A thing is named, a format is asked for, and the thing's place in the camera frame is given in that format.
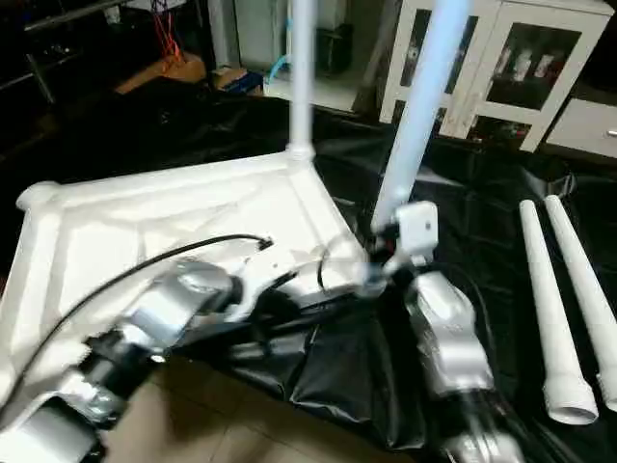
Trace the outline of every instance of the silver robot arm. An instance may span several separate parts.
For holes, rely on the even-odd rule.
[[[416,272],[405,306],[427,390],[440,415],[442,454],[456,463],[523,463],[518,443],[493,425],[487,397],[495,392],[495,382],[475,332],[473,305],[443,273],[431,270],[439,241],[437,207],[429,202],[401,205],[384,230],[387,239],[396,236],[396,244],[385,263],[383,258],[369,263],[366,286],[380,290],[399,270]]]
[[[288,278],[292,259],[284,254],[271,246],[235,276],[181,260],[154,279],[110,330],[86,341],[90,352],[65,371],[55,390],[0,432],[0,462],[102,461],[99,430],[117,424],[130,397],[173,348],[244,322],[263,290]]]

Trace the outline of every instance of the tile floor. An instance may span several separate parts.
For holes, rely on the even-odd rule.
[[[413,463],[183,359],[145,384],[107,437],[108,463]]]

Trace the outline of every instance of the white tube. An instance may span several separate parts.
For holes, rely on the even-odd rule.
[[[550,222],[577,294],[600,371],[598,383],[609,410],[617,411],[617,322],[598,278],[589,263],[577,233],[561,201],[554,195],[545,199]]]
[[[463,39],[470,0],[437,0],[412,88],[389,157],[371,228],[379,232],[412,193],[454,58]]]
[[[291,135],[287,152],[310,161],[312,147],[312,88],[315,55],[316,0],[293,0],[291,50]]]
[[[589,424],[598,417],[598,407],[580,371],[536,207],[532,201],[523,201],[519,211],[547,373],[544,383],[547,413],[556,422]]]

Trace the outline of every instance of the black tarp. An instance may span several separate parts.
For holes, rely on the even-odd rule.
[[[106,98],[77,119],[65,116],[53,135],[0,162],[5,268],[22,220],[13,201],[29,184],[275,152],[286,144],[287,120],[288,106],[281,100],[209,95],[197,86],[163,79],[124,97]],[[393,128],[318,110],[314,136],[317,169],[352,230],[365,238],[362,231],[378,193]],[[496,379],[502,392],[555,461],[617,461],[617,440],[611,439],[617,422],[598,393],[594,355],[541,204],[547,194],[563,198],[608,299],[614,302],[614,172],[444,140],[431,143],[424,166],[437,177],[424,177],[429,179],[416,184],[413,196],[439,207],[436,259],[460,266],[481,288],[496,339]],[[544,411],[541,350],[518,218],[518,202],[523,199],[540,206],[583,373],[596,393],[601,417],[589,426],[551,422]],[[448,277],[473,299],[465,279],[456,273]],[[281,304],[280,299],[276,296],[276,301],[264,304]],[[415,340],[400,295],[391,290],[379,301],[346,297],[312,310],[336,310],[342,315],[316,328],[294,329],[293,321],[273,328],[270,355],[249,331],[195,345],[185,355],[246,378],[384,448],[419,454],[417,449],[431,437],[434,415],[423,393]]]

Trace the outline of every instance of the vertical pole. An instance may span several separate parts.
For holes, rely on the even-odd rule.
[[[470,0],[437,0],[382,182],[371,229],[389,224],[412,193],[469,17]]]
[[[205,65],[205,81],[210,90],[214,90],[213,71],[216,68],[216,58],[214,57],[212,28],[210,27],[210,10],[208,0],[195,0],[195,10],[197,13],[197,23],[200,36],[201,60]]]
[[[317,0],[293,0],[291,50],[291,127],[287,152],[310,161],[312,147],[312,91],[315,66],[315,17]]]
[[[42,70],[40,70],[37,60],[35,60],[35,57],[31,53],[26,53],[26,60],[28,61],[30,71],[32,71],[32,75],[37,81],[37,84],[39,85],[39,90],[45,98],[45,101],[47,101],[49,104],[55,104],[56,98],[54,98],[54,95],[51,93],[51,90],[47,85],[47,81],[45,80]]]

